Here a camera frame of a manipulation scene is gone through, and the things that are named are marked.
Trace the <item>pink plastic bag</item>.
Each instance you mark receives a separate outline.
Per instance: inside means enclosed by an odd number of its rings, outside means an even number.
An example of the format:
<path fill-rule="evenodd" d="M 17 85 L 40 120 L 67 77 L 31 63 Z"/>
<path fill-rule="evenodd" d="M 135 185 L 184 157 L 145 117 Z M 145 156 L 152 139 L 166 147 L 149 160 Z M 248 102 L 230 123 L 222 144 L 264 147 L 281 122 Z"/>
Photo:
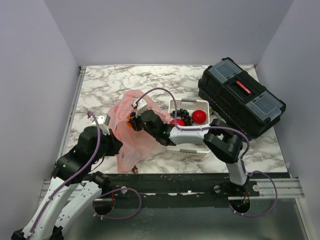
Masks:
<path fill-rule="evenodd" d="M 126 91 L 107 113 L 110 116 L 108 127 L 122 142 L 122 147 L 116 156 L 117 170 L 120 173 L 131 171 L 136 163 L 149 157 L 156 144 L 151 135 L 143 130 L 134 131 L 128 123 L 130 114 L 136 111 L 132 103 L 142 95 L 143 92 L 138 89 Z"/>

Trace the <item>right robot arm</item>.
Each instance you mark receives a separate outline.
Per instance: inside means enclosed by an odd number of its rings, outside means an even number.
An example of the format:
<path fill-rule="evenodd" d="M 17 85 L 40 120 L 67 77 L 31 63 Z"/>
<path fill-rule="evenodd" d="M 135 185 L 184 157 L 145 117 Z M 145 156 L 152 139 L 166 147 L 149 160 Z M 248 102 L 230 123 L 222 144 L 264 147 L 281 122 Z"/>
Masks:
<path fill-rule="evenodd" d="M 227 126 L 219 119 L 196 127 L 164 123 L 153 110 L 141 114 L 133 112 L 128 122 L 134 131 L 145 131 L 163 146 L 206 145 L 226 164 L 231 182 L 230 191 L 236 196 L 247 192 L 249 176 L 243 157 L 249 150 L 250 141 L 241 131 Z"/>

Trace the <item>red fake pomegranate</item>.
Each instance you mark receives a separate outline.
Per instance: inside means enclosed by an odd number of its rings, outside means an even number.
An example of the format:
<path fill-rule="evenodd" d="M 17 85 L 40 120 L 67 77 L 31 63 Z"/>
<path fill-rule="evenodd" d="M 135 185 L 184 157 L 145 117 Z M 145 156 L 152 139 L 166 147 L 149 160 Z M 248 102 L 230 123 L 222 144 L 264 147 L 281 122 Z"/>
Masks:
<path fill-rule="evenodd" d="M 192 113 L 192 121 L 196 124 L 203 124 L 207 120 L 207 114 L 203 110 L 195 110 Z"/>

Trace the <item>dark fake grape bunch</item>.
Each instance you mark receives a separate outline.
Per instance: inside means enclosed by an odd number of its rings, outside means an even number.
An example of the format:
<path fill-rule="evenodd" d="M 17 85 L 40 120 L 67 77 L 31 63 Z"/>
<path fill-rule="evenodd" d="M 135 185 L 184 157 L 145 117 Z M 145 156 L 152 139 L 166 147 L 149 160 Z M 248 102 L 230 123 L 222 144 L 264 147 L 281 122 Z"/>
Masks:
<path fill-rule="evenodd" d="M 186 109 L 180 108 L 177 111 L 173 110 L 170 113 L 172 120 L 181 119 L 185 122 L 185 126 L 191 126 L 193 121 L 189 112 Z"/>

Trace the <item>red fake apple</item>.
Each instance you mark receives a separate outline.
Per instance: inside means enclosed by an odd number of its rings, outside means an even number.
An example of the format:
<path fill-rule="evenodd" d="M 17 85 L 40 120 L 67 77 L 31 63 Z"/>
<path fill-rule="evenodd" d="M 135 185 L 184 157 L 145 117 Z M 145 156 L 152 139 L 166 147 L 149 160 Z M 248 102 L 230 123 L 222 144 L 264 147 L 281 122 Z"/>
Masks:
<path fill-rule="evenodd" d="M 177 118 L 176 120 L 172 119 L 169 123 L 171 125 L 178 125 L 178 126 L 185 126 L 186 125 L 186 123 L 182 119 L 179 119 L 179 118 Z"/>

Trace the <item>orange fake tangerine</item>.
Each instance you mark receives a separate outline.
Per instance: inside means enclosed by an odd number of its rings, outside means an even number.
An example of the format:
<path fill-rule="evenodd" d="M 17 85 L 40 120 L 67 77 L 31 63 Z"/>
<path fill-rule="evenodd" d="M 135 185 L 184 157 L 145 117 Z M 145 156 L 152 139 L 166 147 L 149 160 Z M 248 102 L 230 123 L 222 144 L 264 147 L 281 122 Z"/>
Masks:
<path fill-rule="evenodd" d="M 127 121 L 127 125 L 130 127 L 130 128 L 133 128 L 132 124 L 131 124 L 131 116 L 129 115 L 127 117 L 128 121 Z"/>

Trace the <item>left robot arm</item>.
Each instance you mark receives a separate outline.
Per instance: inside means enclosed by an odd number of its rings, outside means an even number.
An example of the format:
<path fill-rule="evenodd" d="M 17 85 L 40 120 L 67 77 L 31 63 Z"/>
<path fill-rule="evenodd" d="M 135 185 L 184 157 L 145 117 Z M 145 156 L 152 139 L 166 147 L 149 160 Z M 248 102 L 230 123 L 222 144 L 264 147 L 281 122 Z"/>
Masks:
<path fill-rule="evenodd" d="M 68 224 L 96 197 L 107 197 L 110 178 L 91 173 L 99 159 L 115 156 L 122 147 L 113 131 L 105 125 L 88 126 L 77 144 L 60 157 L 52 173 L 49 188 L 30 222 L 16 230 L 13 240 L 63 240 Z"/>

